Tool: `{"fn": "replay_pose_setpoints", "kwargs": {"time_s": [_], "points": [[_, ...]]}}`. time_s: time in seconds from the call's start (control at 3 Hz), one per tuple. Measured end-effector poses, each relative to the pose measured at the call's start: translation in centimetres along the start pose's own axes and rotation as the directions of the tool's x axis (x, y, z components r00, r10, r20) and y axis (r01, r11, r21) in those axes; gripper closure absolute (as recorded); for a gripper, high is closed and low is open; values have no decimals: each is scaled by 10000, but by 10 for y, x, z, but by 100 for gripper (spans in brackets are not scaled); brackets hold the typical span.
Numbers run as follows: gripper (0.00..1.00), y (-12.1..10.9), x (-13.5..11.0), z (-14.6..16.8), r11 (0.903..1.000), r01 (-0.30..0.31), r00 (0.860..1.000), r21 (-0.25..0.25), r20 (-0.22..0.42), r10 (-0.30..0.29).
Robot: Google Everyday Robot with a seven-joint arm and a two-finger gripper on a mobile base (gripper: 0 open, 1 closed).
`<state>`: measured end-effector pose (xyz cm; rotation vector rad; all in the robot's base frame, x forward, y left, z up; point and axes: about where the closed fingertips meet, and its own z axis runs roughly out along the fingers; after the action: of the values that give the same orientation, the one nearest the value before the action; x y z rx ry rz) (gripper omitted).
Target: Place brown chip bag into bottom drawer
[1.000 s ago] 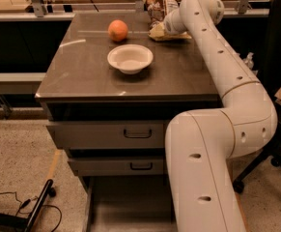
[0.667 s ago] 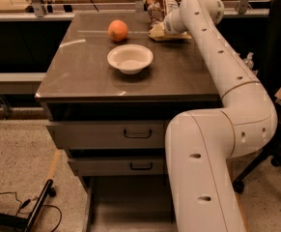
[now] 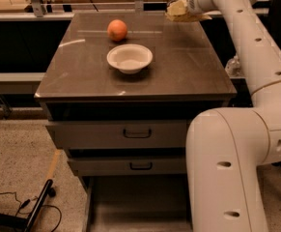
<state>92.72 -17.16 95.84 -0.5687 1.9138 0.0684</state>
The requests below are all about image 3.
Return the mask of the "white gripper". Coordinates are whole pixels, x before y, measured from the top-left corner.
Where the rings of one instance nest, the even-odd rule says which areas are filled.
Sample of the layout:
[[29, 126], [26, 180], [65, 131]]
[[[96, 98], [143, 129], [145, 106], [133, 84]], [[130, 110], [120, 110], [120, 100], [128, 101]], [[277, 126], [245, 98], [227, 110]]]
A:
[[213, 11], [215, 5], [212, 0], [177, 0], [167, 7], [167, 14], [185, 15], [187, 8], [193, 15], [201, 15]]

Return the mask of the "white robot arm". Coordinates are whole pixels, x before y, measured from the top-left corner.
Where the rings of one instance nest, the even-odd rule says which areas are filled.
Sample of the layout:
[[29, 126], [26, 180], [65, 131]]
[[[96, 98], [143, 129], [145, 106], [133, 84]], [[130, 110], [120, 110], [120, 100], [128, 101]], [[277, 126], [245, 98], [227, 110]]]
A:
[[257, 168], [281, 161], [281, 50], [251, 1], [182, 1], [193, 15], [222, 13], [253, 102], [207, 110], [189, 126], [193, 232], [268, 232]]

